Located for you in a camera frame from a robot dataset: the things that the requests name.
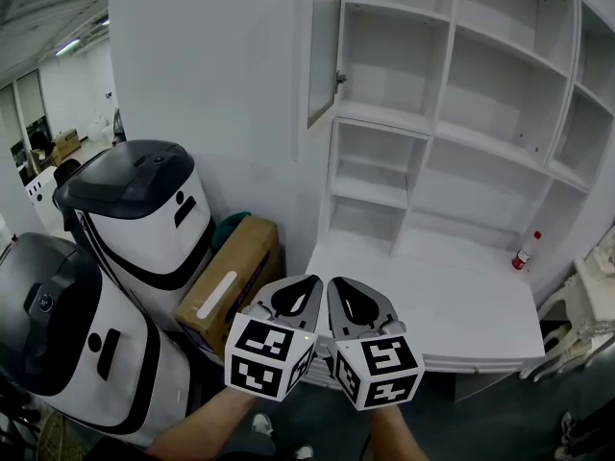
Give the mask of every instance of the green object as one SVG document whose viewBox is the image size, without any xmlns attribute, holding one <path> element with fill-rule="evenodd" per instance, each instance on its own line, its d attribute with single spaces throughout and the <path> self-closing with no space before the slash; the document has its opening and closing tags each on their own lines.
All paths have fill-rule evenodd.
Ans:
<svg viewBox="0 0 615 461">
<path fill-rule="evenodd" d="M 224 246 L 224 243 L 231 237 L 231 234 L 237 229 L 241 221 L 250 215 L 252 215 L 252 213 L 249 211 L 240 211 L 220 222 L 220 225 L 215 229 L 211 237 L 211 252 L 214 255 Z"/>
</svg>

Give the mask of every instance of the white label on box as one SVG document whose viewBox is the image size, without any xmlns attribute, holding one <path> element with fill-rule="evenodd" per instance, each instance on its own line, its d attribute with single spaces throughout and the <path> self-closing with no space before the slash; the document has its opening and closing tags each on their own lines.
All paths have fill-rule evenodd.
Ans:
<svg viewBox="0 0 615 461">
<path fill-rule="evenodd" d="M 227 273 L 223 279 L 220 280 L 220 283 L 213 289 L 213 292 L 209 294 L 209 297 L 205 300 L 203 305 L 196 311 L 196 317 L 199 319 L 205 319 L 211 313 L 211 310 L 215 307 L 215 305 L 222 299 L 224 293 L 229 289 L 231 284 L 237 278 L 237 272 L 229 272 Z"/>
</svg>

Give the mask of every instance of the pants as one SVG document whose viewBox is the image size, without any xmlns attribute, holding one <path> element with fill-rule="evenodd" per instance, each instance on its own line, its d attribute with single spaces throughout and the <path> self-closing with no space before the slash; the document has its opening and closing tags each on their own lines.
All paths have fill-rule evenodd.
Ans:
<svg viewBox="0 0 615 461">
<path fill-rule="evenodd" d="M 284 457 L 277 453 L 273 439 L 265 434 L 250 432 L 244 435 L 235 435 L 222 449 L 220 461 L 285 461 L 290 455 Z"/>
<path fill-rule="evenodd" d="M 615 443 L 615 398 L 596 410 L 585 420 L 578 421 L 570 430 L 573 439 L 579 439 L 586 434 L 586 439 L 574 442 L 570 447 L 573 456 L 580 456 Z"/>
</svg>

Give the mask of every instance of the ceiling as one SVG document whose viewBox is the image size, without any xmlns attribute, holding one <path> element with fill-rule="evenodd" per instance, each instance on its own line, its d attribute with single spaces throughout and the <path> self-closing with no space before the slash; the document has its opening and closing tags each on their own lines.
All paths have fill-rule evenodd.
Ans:
<svg viewBox="0 0 615 461">
<path fill-rule="evenodd" d="M 108 0 L 0 0 L 0 87 L 75 37 L 82 48 L 106 38 L 107 14 Z"/>
</svg>

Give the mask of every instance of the cardboard box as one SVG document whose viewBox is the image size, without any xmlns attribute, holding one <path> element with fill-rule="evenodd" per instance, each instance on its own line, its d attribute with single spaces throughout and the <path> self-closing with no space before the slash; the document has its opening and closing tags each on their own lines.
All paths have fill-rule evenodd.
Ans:
<svg viewBox="0 0 615 461">
<path fill-rule="evenodd" d="M 56 165 L 62 164 L 65 158 L 81 148 L 77 130 L 68 130 L 62 133 L 54 139 L 54 142 L 56 146 L 51 153 L 51 157 Z"/>
<path fill-rule="evenodd" d="M 235 314 L 263 285 L 281 277 L 278 228 L 246 217 L 177 308 L 177 321 L 202 352 L 214 351 L 224 360 Z"/>
</svg>

